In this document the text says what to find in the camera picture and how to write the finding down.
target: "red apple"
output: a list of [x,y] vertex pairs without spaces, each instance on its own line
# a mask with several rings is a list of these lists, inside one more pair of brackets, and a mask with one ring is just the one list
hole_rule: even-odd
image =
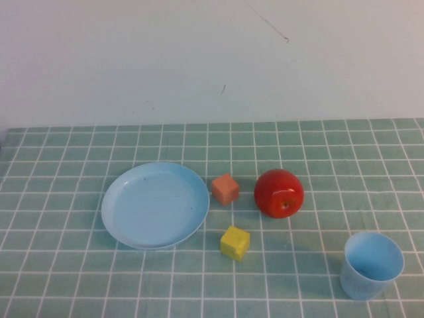
[[259,210],[277,219],[296,213],[302,206],[303,196],[302,183],[283,169],[265,172],[254,187],[254,201]]

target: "plastic plate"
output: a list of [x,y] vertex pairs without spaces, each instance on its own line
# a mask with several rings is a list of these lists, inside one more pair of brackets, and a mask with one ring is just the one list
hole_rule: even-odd
[[209,192],[193,170],[155,162],[135,167],[112,183],[101,204],[101,217],[118,241],[152,250],[188,238],[208,210]]

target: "white wall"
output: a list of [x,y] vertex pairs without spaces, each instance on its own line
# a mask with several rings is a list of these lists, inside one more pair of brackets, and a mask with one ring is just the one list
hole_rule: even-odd
[[2,0],[0,117],[424,117],[423,17],[420,0]]

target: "cube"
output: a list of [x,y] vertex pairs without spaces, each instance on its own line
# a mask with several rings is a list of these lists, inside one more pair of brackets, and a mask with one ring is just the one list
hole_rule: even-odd
[[239,262],[243,259],[249,246],[250,234],[232,225],[221,238],[221,252]]
[[212,194],[222,204],[227,205],[239,197],[240,186],[229,174],[212,181]]

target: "plastic cup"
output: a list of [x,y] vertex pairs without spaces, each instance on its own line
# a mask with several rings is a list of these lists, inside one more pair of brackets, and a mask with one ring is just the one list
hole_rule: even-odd
[[341,286],[353,299],[373,299],[402,273],[403,265],[402,251],[386,235],[356,233],[344,246]]

